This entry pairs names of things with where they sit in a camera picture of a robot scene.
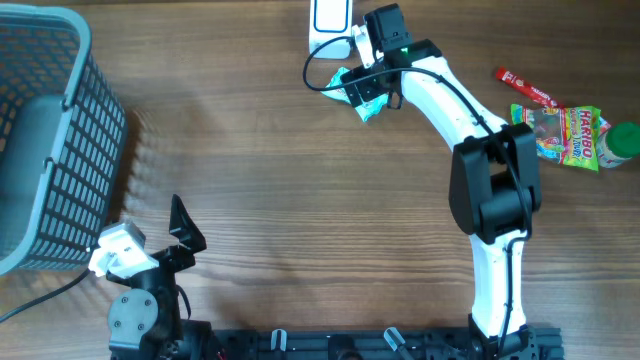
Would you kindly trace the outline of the green lid jar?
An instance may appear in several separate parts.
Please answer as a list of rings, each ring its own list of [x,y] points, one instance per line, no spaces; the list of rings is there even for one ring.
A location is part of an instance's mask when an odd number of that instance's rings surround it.
[[[596,142],[600,167],[614,168],[639,155],[639,125],[620,123],[601,134]]]

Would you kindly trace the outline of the Haribo gummy worms bag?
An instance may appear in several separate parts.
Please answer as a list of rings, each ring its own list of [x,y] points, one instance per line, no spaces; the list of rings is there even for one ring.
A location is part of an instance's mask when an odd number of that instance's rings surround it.
[[[536,137],[537,155],[549,162],[599,171],[595,142],[600,113],[594,106],[529,109],[512,104],[514,124],[526,123]]]

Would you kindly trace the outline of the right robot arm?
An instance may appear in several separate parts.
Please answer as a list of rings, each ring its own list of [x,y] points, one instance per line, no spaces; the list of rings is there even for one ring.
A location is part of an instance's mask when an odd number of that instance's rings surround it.
[[[356,104],[387,93],[420,110],[452,152],[449,207],[467,234],[475,297],[472,355],[509,359],[529,345],[521,268],[532,216],[541,206],[533,130],[494,115],[455,77],[440,49],[416,41],[397,4],[373,10],[352,29],[362,60],[343,82]]]

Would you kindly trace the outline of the red Nescafe stick packet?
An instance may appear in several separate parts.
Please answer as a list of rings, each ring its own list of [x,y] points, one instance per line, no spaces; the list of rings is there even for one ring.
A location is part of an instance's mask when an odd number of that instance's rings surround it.
[[[504,67],[497,69],[495,77],[539,105],[549,108],[563,108],[563,105],[549,94]]]

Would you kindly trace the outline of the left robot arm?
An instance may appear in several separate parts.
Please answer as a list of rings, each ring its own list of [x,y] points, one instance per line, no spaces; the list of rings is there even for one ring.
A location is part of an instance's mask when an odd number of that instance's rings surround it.
[[[107,275],[109,281],[128,288],[114,300],[107,318],[109,350],[115,360],[208,357],[211,325],[180,314],[179,302],[189,302],[175,274],[193,267],[195,254],[207,245],[178,195],[172,196],[169,234],[178,243],[151,255],[157,267],[127,279]]]

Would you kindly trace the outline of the mint green snack packet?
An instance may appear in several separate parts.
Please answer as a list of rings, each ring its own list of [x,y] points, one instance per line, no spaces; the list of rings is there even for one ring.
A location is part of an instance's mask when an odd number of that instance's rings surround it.
[[[330,82],[327,84],[328,87],[337,86],[342,84],[341,76],[345,73],[349,72],[348,68],[340,67],[337,72],[333,75]],[[329,97],[333,100],[342,101],[346,104],[351,104],[347,93],[344,88],[337,90],[324,91],[323,95]],[[356,113],[359,115],[360,119],[363,123],[366,123],[371,117],[378,115],[381,110],[387,105],[389,96],[387,94],[380,95],[374,98],[371,101],[363,102],[361,105],[354,108]]]

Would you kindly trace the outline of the small red carton box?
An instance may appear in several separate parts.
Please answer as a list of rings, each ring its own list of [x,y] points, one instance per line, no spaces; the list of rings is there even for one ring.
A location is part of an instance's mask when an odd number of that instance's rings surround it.
[[[603,118],[599,118],[599,134],[606,133],[611,128],[611,125]]]

